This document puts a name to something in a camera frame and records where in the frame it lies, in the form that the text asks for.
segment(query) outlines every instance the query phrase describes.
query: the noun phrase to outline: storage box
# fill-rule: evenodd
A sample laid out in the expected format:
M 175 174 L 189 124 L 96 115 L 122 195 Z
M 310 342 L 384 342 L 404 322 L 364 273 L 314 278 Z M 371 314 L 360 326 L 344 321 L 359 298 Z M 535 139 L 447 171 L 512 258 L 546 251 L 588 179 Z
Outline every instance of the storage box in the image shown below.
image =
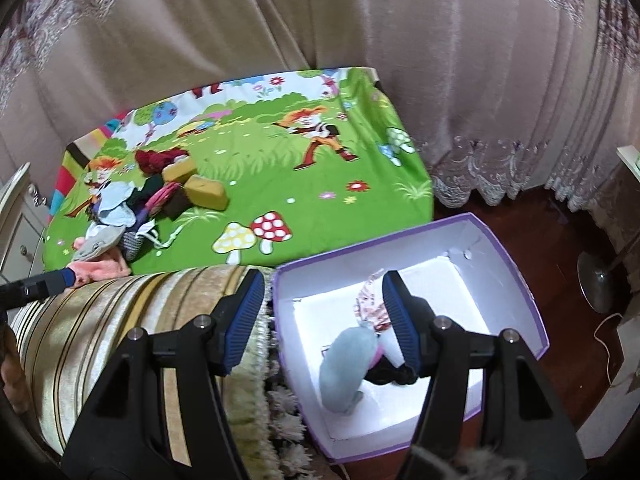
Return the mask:
M 517 266 L 489 228 L 470 213 L 304 258 L 278 268 L 273 287 L 280 359 L 287 382 L 316 443 L 336 462 L 407 447 L 429 378 L 411 386 L 364 381 L 352 415 L 322 407 L 318 375 L 322 350 L 357 326 L 355 298 L 379 269 L 397 269 L 414 296 L 466 330 L 520 332 L 537 358 L 548 338 Z M 482 371 L 469 373 L 465 417 L 481 407 Z

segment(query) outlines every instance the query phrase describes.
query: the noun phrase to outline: cartoon girl with orange hair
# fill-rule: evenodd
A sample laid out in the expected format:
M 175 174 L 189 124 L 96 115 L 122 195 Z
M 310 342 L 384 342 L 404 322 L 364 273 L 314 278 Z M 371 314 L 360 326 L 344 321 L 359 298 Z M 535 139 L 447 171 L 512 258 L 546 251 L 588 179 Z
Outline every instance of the cartoon girl with orange hair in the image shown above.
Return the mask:
M 101 155 L 89 162 L 89 171 L 84 176 L 84 183 L 89 187 L 89 200 L 85 200 L 71 213 L 65 216 L 75 218 L 89 204 L 95 204 L 100 198 L 102 190 L 111 182 L 111 175 L 122 161 L 108 155 Z
M 315 108 L 302 108 L 289 112 L 276 126 L 286 128 L 290 134 L 302 135 L 305 139 L 311 139 L 311 144 L 306 149 L 302 163 L 297 165 L 294 170 L 304 170 L 316 163 L 314 153 L 319 146 L 329 146 L 335 153 L 342 157 L 345 162 L 358 160 L 358 156 L 350 152 L 338 141 L 340 132 L 336 126 L 322 122 L 322 113 L 326 112 L 324 106 Z M 296 127 L 294 124 L 300 124 L 302 127 Z

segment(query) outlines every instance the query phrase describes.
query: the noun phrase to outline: pink plush toy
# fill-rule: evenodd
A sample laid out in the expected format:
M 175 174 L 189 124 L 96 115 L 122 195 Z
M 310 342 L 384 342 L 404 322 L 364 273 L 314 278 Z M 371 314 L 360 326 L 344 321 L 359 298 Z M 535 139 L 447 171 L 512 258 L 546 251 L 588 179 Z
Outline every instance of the pink plush toy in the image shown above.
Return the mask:
M 76 238 L 73 247 L 77 251 L 84 244 L 84 237 Z M 119 248 L 109 249 L 94 262 L 71 262 L 67 266 L 76 274 L 76 282 L 73 288 L 86 285 L 91 282 L 123 278 L 131 274 L 131 269 L 124 261 Z

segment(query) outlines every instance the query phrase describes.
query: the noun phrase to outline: yellow block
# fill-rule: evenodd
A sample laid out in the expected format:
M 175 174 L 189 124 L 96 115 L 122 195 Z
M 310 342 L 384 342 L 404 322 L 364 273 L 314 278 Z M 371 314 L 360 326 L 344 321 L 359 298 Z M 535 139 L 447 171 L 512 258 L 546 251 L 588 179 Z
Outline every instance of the yellow block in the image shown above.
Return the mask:
M 187 180 L 198 172 L 195 161 L 188 156 L 187 158 L 169 164 L 162 170 L 162 179 L 165 182 L 180 182 L 184 184 Z
M 194 205 L 224 211 L 229 204 L 222 182 L 193 175 L 184 185 L 184 192 Z

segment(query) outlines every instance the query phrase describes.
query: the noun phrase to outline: light blue plush toy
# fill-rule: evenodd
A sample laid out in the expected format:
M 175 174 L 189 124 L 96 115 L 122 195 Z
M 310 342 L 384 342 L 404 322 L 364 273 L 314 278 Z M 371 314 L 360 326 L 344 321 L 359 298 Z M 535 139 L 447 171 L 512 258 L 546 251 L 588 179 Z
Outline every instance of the light blue plush toy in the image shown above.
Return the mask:
M 340 332 L 320 365 L 320 397 L 330 412 L 351 415 L 364 394 L 359 390 L 367 371 L 382 356 L 371 327 Z

